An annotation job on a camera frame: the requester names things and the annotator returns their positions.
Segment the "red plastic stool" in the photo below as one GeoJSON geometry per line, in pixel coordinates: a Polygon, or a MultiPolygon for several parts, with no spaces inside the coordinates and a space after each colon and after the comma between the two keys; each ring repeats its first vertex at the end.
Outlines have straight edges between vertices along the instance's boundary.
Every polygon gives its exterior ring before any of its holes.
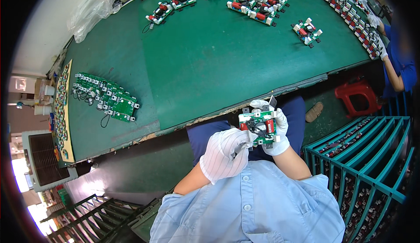
{"type": "Polygon", "coordinates": [[[376,102],[376,95],[373,92],[372,88],[368,84],[366,80],[360,80],[356,83],[345,83],[335,90],[336,97],[343,100],[344,104],[349,110],[349,114],[347,115],[348,118],[362,116],[362,115],[369,115],[377,110],[381,109],[382,105],[379,105],[376,102]],[[366,100],[368,101],[369,107],[363,111],[356,111],[352,102],[350,101],[350,96],[361,94],[363,95],[366,100]]]}

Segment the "plastic bag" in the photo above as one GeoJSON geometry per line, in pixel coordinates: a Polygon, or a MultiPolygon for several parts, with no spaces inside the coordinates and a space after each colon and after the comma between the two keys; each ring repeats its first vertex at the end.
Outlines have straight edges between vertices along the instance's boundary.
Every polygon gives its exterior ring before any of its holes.
{"type": "Polygon", "coordinates": [[[108,18],[115,0],[87,0],[79,5],[67,21],[67,29],[77,43],[82,42],[89,31],[101,20],[108,18]]]}

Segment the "metal terminal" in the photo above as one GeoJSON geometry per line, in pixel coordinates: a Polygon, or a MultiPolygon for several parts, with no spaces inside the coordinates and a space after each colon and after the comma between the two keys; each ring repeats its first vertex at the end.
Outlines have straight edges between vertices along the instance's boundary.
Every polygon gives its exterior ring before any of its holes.
{"type": "Polygon", "coordinates": [[[268,112],[270,110],[270,106],[268,104],[262,106],[262,112],[268,112]]]}

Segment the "teal metal rack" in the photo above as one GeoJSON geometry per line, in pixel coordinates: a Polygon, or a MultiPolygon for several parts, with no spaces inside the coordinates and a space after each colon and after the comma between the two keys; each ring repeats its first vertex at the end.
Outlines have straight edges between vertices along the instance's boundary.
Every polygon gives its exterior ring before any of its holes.
{"type": "Polygon", "coordinates": [[[313,175],[329,177],[346,225],[343,242],[383,233],[404,202],[414,167],[408,116],[360,117],[303,148],[313,175]]]}

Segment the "sandal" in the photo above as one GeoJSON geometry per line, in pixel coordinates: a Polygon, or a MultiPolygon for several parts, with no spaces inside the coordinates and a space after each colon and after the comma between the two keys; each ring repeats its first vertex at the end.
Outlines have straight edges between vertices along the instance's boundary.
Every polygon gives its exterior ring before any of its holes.
{"type": "Polygon", "coordinates": [[[316,103],[308,112],[306,112],[305,120],[308,123],[313,122],[321,114],[322,109],[324,109],[323,103],[316,103]]]}

